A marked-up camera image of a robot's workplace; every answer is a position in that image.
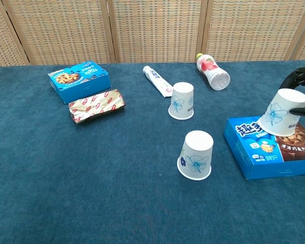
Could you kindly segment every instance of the blue box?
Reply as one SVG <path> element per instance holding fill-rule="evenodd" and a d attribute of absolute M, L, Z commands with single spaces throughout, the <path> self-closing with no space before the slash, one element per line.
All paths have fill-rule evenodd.
<path fill-rule="evenodd" d="M 51 86 L 64 104 L 111 88 L 108 73 L 93 61 L 48 74 Z"/>
<path fill-rule="evenodd" d="M 305 174 L 305 128 L 297 124 L 295 134 L 279 137 L 257 124 L 259 116 L 229 118 L 224 136 L 246 179 Z"/>

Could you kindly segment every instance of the bottle cap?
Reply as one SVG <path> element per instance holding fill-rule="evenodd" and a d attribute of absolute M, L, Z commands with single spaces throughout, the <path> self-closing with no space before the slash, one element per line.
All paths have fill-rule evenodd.
<path fill-rule="evenodd" d="M 203 54 L 202 53 L 198 53 L 196 56 L 195 56 L 195 59 L 198 59 L 200 56 L 202 56 Z"/>

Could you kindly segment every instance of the blue floral design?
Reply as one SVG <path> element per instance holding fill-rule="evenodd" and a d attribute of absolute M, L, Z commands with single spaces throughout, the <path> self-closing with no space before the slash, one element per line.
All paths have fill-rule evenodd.
<path fill-rule="evenodd" d="M 207 161 L 209 159 L 209 157 L 200 157 L 197 155 L 193 155 L 191 157 L 186 156 L 185 157 L 188 165 L 189 165 L 189 169 L 191 169 L 191 171 L 193 172 L 199 172 L 201 173 L 201 170 L 204 169 L 207 166 Z"/>
<path fill-rule="evenodd" d="M 273 123 L 278 124 L 283 120 L 283 117 L 288 114 L 288 111 L 281 109 L 278 103 L 270 104 L 266 110 L 265 120 L 270 122 L 273 126 Z"/>
<path fill-rule="evenodd" d="M 193 105 L 193 96 L 189 98 L 189 105 L 190 105 L 190 106 Z"/>
<path fill-rule="evenodd" d="M 185 159 L 183 157 L 181 157 L 181 164 L 182 164 L 182 166 L 186 166 L 186 162 L 185 162 Z"/>
<path fill-rule="evenodd" d="M 172 96 L 172 107 L 173 110 L 179 112 L 183 108 L 184 99 L 179 99 L 176 95 Z"/>

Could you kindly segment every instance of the paper cup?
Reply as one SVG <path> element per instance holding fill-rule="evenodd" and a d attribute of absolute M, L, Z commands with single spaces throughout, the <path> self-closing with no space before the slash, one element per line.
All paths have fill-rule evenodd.
<path fill-rule="evenodd" d="M 177 168 L 186 178 L 206 179 L 211 173 L 211 155 L 213 138 L 204 131 L 187 133 L 181 154 L 177 159 Z"/>
<path fill-rule="evenodd" d="M 168 113 L 175 119 L 189 119 L 193 116 L 193 86 L 179 82 L 173 86 L 171 105 Z"/>
<path fill-rule="evenodd" d="M 265 114 L 258 120 L 260 127 L 275 136 L 291 136 L 300 116 L 289 112 L 305 107 L 305 94 L 293 89 L 279 89 Z"/>

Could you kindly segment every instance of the red and gold wrapper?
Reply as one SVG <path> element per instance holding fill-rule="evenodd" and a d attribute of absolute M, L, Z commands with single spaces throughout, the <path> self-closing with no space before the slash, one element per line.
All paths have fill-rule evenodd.
<path fill-rule="evenodd" d="M 74 122 L 79 124 L 89 118 L 123 108 L 125 105 L 123 96 L 115 89 L 71 102 L 69 111 Z"/>

